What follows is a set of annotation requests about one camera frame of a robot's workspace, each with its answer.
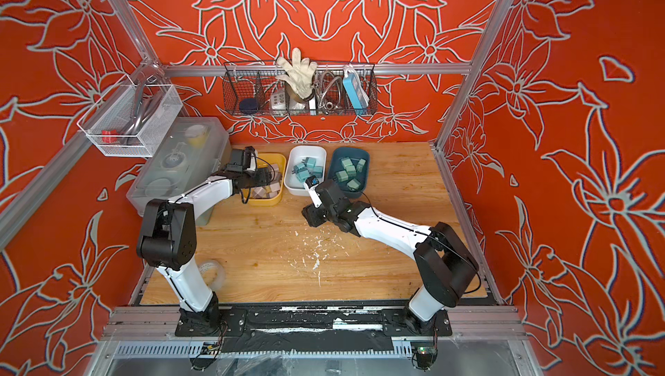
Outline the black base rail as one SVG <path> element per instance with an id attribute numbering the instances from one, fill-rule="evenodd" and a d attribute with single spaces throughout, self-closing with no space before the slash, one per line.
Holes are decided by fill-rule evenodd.
<path id="1" fill-rule="evenodd" d="M 223 330 L 229 336 L 251 331 L 264 333 L 316 333 L 327 331 L 374 332 L 389 337 L 451 336 L 446 310 L 426 324 L 407 317 L 405 300 L 374 300 L 312 303 L 241 303 L 218 307 L 220 326 L 204 329 L 180 315 L 175 336 L 213 336 Z"/>

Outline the green plug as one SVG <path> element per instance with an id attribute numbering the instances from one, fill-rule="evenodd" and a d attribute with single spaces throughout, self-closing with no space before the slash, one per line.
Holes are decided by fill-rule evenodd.
<path id="1" fill-rule="evenodd" d="M 349 175 L 350 178 L 353 178 L 357 175 L 357 170 L 355 166 L 345 168 L 346 173 Z"/>
<path id="2" fill-rule="evenodd" d="M 341 170 L 341 171 L 335 173 L 335 178 L 336 178 L 337 182 L 339 182 L 340 184 L 346 184 L 353 177 L 350 175 L 350 173 L 348 173 L 348 171 Z"/>
<path id="3" fill-rule="evenodd" d="M 365 171 L 365 166 L 366 166 L 366 160 L 365 159 L 360 159 L 358 160 L 356 164 L 356 170 L 358 173 L 363 173 Z"/>
<path id="4" fill-rule="evenodd" d="M 352 179 L 352 180 L 349 180 L 346 183 L 346 187 L 347 187 L 348 190 L 355 192 L 355 191 L 360 190 L 360 188 L 362 187 L 362 184 L 358 180 Z"/>
<path id="5" fill-rule="evenodd" d="M 348 157 L 342 158 L 340 162 L 344 168 L 349 168 L 353 166 L 352 160 Z"/>

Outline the light blue box in basket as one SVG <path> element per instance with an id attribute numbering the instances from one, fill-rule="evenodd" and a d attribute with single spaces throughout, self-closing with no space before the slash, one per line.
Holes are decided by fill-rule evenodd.
<path id="1" fill-rule="evenodd" d="M 362 86 L 360 75 L 353 66 L 346 65 L 342 79 L 346 95 L 357 115 L 364 115 L 369 108 L 369 97 Z"/>

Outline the cream rubber glove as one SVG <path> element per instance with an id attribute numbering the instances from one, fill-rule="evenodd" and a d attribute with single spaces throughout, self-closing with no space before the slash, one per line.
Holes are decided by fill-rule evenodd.
<path id="1" fill-rule="evenodd" d="M 279 57 L 276 64 L 283 70 L 278 80 L 284 81 L 300 99 L 306 100 L 313 95 L 313 77 L 318 64 L 308 57 L 301 55 L 301 50 L 295 47 L 291 53 L 291 60 Z"/>

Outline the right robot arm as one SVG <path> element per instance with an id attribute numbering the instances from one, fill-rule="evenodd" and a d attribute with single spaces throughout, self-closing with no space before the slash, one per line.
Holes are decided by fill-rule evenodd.
<path id="1" fill-rule="evenodd" d="M 303 183 L 312 203 L 302 210 L 311 227 L 327 222 L 341 232 L 399 251 L 417 265 L 422 286 L 405 307 L 405 326 L 424 332 L 443 308 L 455 308 L 480 277 L 479 265 L 453 228 L 443 222 L 416 225 L 382 213 L 366 200 L 351 200 L 332 180 L 311 176 Z"/>

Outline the dark teal storage box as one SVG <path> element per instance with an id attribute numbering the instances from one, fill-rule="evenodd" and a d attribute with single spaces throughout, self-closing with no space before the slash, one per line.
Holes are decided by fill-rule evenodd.
<path id="1" fill-rule="evenodd" d="M 350 199 L 359 199 L 365 192 L 370 154 L 357 147 L 338 147 L 332 153 L 327 179 L 333 180 Z"/>

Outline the green plug top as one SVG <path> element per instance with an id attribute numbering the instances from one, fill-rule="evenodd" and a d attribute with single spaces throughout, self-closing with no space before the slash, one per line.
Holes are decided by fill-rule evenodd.
<path id="1" fill-rule="evenodd" d="M 353 178 L 357 175 L 357 170 L 355 166 L 345 168 L 346 173 L 349 175 L 350 178 Z"/>

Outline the white socket cube in basket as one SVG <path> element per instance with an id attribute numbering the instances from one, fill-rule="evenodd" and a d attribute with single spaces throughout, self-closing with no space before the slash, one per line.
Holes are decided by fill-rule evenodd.
<path id="1" fill-rule="evenodd" d="M 287 114 L 287 100 L 284 89 L 274 90 L 269 99 L 270 111 L 275 116 Z"/>

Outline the clear plastic lidded container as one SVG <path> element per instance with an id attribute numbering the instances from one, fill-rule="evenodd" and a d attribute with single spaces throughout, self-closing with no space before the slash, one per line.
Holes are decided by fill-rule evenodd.
<path id="1" fill-rule="evenodd" d="M 178 117 L 126 197 L 143 216 L 152 199 L 168 199 L 205 181 L 230 160 L 230 136 L 215 117 Z"/>

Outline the white storage box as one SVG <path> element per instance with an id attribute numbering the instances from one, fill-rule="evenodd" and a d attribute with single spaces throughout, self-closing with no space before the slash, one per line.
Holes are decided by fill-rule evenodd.
<path id="1" fill-rule="evenodd" d="M 297 146 L 294 147 L 289 154 L 289 161 L 287 162 L 286 174 L 284 177 L 284 184 L 287 187 L 287 190 L 294 196 L 308 196 L 308 191 L 303 186 L 304 182 L 300 182 L 295 173 L 302 168 L 307 168 L 304 164 L 304 160 L 307 157 L 313 157 L 316 159 L 316 166 L 324 167 L 324 177 L 319 179 L 322 182 L 325 178 L 326 173 L 326 163 L 327 163 L 327 151 L 323 147 L 318 146 Z"/>

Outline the clear tape roll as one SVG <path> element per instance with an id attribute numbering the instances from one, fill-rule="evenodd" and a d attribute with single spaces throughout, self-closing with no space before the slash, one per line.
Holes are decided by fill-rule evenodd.
<path id="1" fill-rule="evenodd" d="M 198 267 L 204 282 L 212 291 L 220 291 L 225 283 L 226 273 L 223 265 L 215 260 L 208 260 Z"/>

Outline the yellow storage box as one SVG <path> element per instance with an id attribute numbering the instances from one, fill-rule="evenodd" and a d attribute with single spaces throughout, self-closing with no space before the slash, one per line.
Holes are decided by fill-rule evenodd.
<path id="1" fill-rule="evenodd" d="M 268 169 L 270 183 L 264 187 L 252 188 L 249 192 L 248 204 L 250 206 L 275 206 L 281 199 L 284 189 L 287 160 L 283 154 L 258 154 L 258 168 Z"/>

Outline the blue plug white box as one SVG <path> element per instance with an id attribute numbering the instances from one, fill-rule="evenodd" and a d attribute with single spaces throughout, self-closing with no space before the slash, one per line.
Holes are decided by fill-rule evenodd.
<path id="1" fill-rule="evenodd" d="M 299 170 L 295 173 L 295 175 L 296 175 L 296 178 L 297 178 L 300 182 L 304 182 L 304 181 L 306 181 L 306 180 L 310 177 L 310 172 L 308 171 L 307 168 L 302 168 L 302 169 L 299 169 Z"/>
<path id="2" fill-rule="evenodd" d="M 315 177 L 317 177 L 317 178 L 319 178 L 319 179 L 322 179 L 322 178 L 324 177 L 324 167 L 323 167 L 323 166 L 315 166 L 315 167 L 313 168 L 313 170 L 311 171 L 311 173 L 312 173 Z"/>
<path id="3" fill-rule="evenodd" d="M 316 159 L 313 157 L 307 157 L 304 160 L 304 164 L 308 169 L 314 170 L 316 168 Z"/>

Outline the red object in basket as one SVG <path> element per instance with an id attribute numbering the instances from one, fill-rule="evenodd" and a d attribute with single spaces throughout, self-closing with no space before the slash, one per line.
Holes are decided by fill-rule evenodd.
<path id="1" fill-rule="evenodd" d="M 100 137 L 103 144 L 116 144 L 119 140 L 118 131 L 115 129 L 103 130 Z"/>

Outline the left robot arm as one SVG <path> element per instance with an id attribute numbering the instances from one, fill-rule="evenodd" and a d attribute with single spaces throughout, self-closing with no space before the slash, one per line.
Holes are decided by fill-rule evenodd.
<path id="1" fill-rule="evenodd" d="M 253 147 L 233 149 L 230 161 L 201 184 L 170 199 L 152 199 L 145 207 L 137 254 L 168 282 L 179 302 L 176 335 L 213 335 L 222 331 L 218 296 L 205 282 L 196 260 L 196 220 L 236 194 L 244 202 L 249 191 L 276 177 L 270 165 L 260 168 Z"/>

